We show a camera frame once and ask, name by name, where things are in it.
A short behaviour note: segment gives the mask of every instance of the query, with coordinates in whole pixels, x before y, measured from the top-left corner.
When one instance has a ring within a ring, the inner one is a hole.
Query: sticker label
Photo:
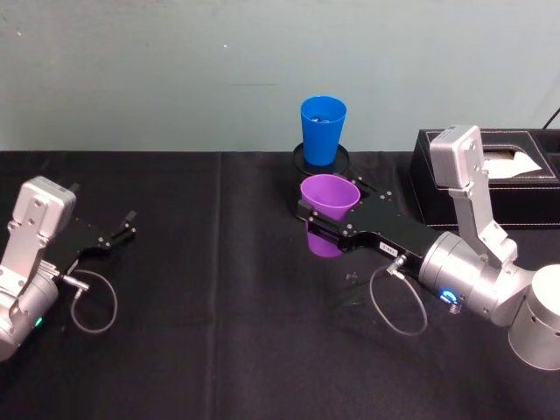
[[[394,249],[393,247],[390,247],[389,245],[387,245],[386,243],[383,243],[381,241],[379,242],[379,249],[381,251],[384,251],[384,252],[392,255],[392,256],[398,256],[399,255],[399,253],[396,249]]]

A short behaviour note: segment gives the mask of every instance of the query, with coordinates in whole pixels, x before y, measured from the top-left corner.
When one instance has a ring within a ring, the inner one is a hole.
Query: black tissue box
[[[409,175],[422,222],[435,229],[457,228],[453,199],[436,185],[430,142],[441,129],[421,129]],[[560,129],[482,129],[484,152],[526,153],[540,170],[489,179],[493,217],[504,228],[560,228]]]

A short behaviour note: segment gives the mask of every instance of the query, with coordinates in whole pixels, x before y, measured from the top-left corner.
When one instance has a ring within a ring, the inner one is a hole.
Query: silver cylinder
[[[11,305],[0,301],[0,361],[10,358],[51,307],[59,292],[48,276],[36,275]]]
[[[493,269],[460,237],[443,233],[424,258],[418,280],[440,297],[453,297],[489,319],[496,305]]]
[[[539,269],[509,329],[514,352],[534,368],[560,369],[560,265]]]

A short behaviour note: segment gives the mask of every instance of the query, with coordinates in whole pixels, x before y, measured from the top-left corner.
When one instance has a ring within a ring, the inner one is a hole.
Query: cable
[[[560,114],[560,108],[557,109],[554,114],[552,114],[552,117],[546,122],[546,124],[544,124],[544,127],[542,127],[542,129],[546,130],[549,127],[550,123],[554,121],[554,119],[557,117],[558,114]]]
[[[379,307],[379,305],[375,301],[375,297],[374,297],[374,280],[375,280],[375,277],[380,272],[386,270],[387,268],[388,268],[387,265],[383,266],[383,267],[380,267],[379,269],[374,271],[372,273],[371,277],[369,278],[369,296],[371,297],[371,303],[374,305],[374,308],[377,310],[377,313],[379,313],[380,317],[396,333],[399,333],[401,335],[406,335],[408,337],[415,337],[417,335],[422,334],[424,331],[426,331],[426,328],[428,328],[428,314],[426,313],[426,308],[424,307],[424,304],[422,303],[422,299],[420,299],[420,297],[418,296],[417,291],[414,290],[414,287],[412,287],[412,284],[410,284],[410,282],[407,281],[405,278],[397,277],[397,278],[399,278],[399,280],[402,280],[402,282],[404,284],[406,284],[406,286],[410,289],[410,291],[412,292],[412,295],[414,296],[414,298],[418,302],[418,306],[420,307],[420,311],[422,312],[423,324],[418,331],[408,332],[408,331],[401,330],[400,328],[397,328],[391,321],[389,321],[389,318],[387,318],[387,316],[383,313],[382,309]]]
[[[78,303],[78,300],[80,300],[80,296],[76,297],[73,302],[72,305],[70,305],[70,316],[72,317],[72,321],[76,324],[76,326],[78,328],[80,328],[84,333],[88,333],[88,334],[101,334],[101,333],[105,333],[111,326],[113,326],[113,324],[115,323],[116,320],[116,314],[118,312],[118,300],[116,298],[116,292],[115,289],[113,289],[113,286],[111,285],[111,283],[109,282],[109,280],[107,280],[107,278],[105,278],[104,276],[102,276],[101,274],[95,273],[94,271],[89,271],[87,269],[75,269],[73,271],[73,273],[81,273],[81,274],[87,274],[93,277],[97,277],[98,279],[102,280],[107,287],[109,288],[109,290],[111,291],[111,294],[113,295],[113,299],[115,302],[115,305],[113,306],[113,317],[111,318],[111,320],[109,321],[109,323],[104,326],[103,328],[99,328],[97,330],[92,330],[90,328],[85,327],[83,324],[81,324],[78,319],[76,318],[76,304]]]

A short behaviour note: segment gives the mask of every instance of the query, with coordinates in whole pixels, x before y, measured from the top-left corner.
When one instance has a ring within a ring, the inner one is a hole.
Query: table
[[[353,168],[415,215],[409,153],[353,153]],[[22,182],[81,184],[75,214],[138,236],[101,265],[118,293],[112,330],[87,336],[71,294],[0,366],[2,419],[537,419],[560,413],[560,374],[509,349],[507,329],[447,313],[424,293],[430,327],[394,334],[371,304],[326,302],[387,262],[365,249],[314,257],[287,207],[289,153],[0,153],[0,221]],[[514,231],[527,269],[560,261],[559,231]],[[0,247],[7,241],[5,229]],[[95,287],[99,295],[101,286]],[[399,326],[418,312],[380,282]]]

